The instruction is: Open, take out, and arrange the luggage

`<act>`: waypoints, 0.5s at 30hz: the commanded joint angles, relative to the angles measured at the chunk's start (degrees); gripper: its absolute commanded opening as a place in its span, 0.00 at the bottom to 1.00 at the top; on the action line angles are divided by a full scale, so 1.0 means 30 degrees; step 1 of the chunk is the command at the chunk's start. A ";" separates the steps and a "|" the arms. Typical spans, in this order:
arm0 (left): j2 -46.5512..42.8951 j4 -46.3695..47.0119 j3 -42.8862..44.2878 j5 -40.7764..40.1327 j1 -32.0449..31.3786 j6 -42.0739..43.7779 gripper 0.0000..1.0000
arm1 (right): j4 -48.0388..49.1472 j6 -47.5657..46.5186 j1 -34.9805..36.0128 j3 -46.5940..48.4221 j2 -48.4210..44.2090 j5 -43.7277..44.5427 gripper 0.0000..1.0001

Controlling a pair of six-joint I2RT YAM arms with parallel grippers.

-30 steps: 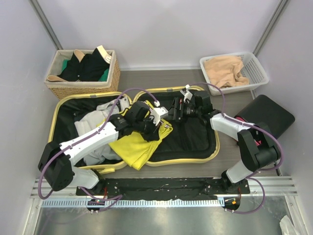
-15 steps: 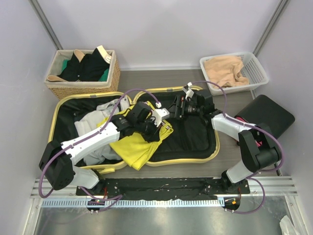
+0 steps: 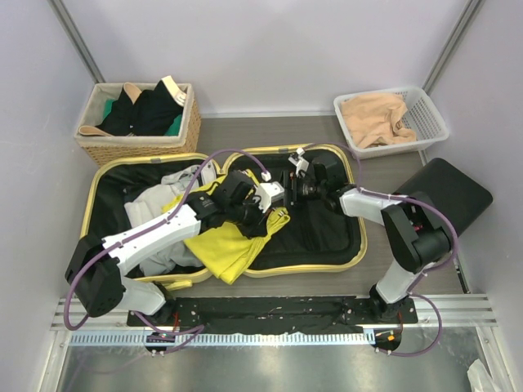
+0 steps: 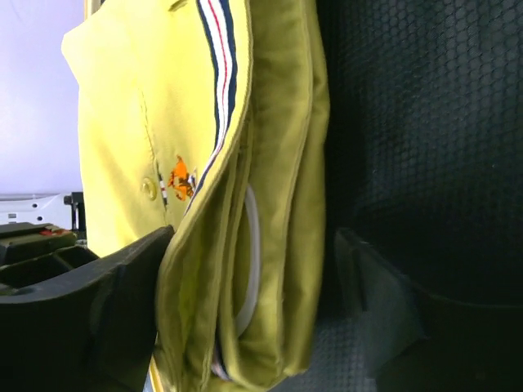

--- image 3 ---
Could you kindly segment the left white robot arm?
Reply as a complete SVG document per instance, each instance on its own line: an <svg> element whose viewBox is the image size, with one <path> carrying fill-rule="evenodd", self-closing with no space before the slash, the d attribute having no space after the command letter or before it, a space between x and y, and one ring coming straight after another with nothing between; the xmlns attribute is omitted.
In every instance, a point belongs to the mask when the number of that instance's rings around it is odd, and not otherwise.
<svg viewBox="0 0 523 392"><path fill-rule="evenodd" d="M188 187L173 207L133 229L104 238L82 237L65 272L69 299L77 297L89 318L112 310L128 310L155 325L168 324L174 306L159 283L136 281L128 274L141 262L170 247L225 224L253 236L264 228L281 188L268 171L255 177L250 171L232 171L203 189Z"/></svg>

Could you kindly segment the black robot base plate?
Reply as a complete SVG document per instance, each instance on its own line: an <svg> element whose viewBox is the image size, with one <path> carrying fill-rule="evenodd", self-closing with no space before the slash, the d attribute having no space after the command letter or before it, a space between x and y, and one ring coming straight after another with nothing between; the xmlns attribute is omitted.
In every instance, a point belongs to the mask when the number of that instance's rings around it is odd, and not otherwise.
<svg viewBox="0 0 523 392"><path fill-rule="evenodd" d="M357 296L178 297L157 327L204 326L207 334L280 335L357 332L361 325L415 324L411 299L378 314L369 298Z"/></svg>

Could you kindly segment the yellow hard-shell suitcase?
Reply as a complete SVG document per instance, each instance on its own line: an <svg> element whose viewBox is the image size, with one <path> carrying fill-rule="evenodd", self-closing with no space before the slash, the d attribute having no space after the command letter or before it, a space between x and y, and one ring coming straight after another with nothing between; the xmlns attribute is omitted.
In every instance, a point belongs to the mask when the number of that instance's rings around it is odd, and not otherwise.
<svg viewBox="0 0 523 392"><path fill-rule="evenodd" d="M278 180L291 171L288 156L300 145L247 149ZM320 157L336 163L344 182L353 180L345 154L338 147L320 146L308 149L309 162ZM131 202L142 191L157 185L163 176L200 164L207 155L199 153L170 154L137 158L120 158L103 165L92 181L80 238L93 234L98 238L131 229L124 202ZM219 165L212 160L214 171L220 174L230 169L250 169L260 178L260 168L241 154L231 154ZM367 251L367 234L362 219L331 212L321 200L306 200L288 206L290 222L274 234L261 253L244 271L250 278L268 278L284 274L338 273L357 265ZM136 267L128 274L137 281L162 283L167 289L190 287L212 277L203 267L175 267L170 274L143 277Z"/></svg>

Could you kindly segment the yellow polo shirt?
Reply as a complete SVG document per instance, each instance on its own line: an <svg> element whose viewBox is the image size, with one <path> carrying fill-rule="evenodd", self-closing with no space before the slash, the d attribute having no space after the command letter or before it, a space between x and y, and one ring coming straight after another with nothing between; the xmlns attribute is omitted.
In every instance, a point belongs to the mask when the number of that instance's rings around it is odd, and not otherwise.
<svg viewBox="0 0 523 392"><path fill-rule="evenodd" d="M242 172L254 180L256 190L261 182L252 171ZM232 284L251 266L268 242L291 221L291 217L285 207L271 207L265 212L268 235L246 238L234 224L225 221L222 211L212 200L212 192L220 182L218 177L211 184L190 191L184 200L184 204L196 212L201 226L198 235L185 239L183 243L215 277Z"/></svg>

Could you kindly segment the beige garment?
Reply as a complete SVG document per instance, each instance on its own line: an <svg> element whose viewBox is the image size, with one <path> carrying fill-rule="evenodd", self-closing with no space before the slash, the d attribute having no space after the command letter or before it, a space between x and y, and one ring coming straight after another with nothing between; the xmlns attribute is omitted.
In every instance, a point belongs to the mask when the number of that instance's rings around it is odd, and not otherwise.
<svg viewBox="0 0 523 392"><path fill-rule="evenodd" d="M416 132L402 120L407 112L402 96L394 93L362 94L341 104L343 121L360 149L415 142Z"/></svg>

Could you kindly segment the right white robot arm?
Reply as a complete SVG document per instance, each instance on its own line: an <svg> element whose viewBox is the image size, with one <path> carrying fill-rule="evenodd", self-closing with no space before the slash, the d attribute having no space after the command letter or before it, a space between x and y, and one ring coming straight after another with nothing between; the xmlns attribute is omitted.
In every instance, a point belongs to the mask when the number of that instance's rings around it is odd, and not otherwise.
<svg viewBox="0 0 523 392"><path fill-rule="evenodd" d="M369 291L369 312L385 323L394 318L421 277L446 254L454 254L458 235L450 220L423 192L413 196L366 190L315 166L313 174L298 169L280 175L284 202L297 206L320 200L338 215L363 218L383 226L393 261Z"/></svg>

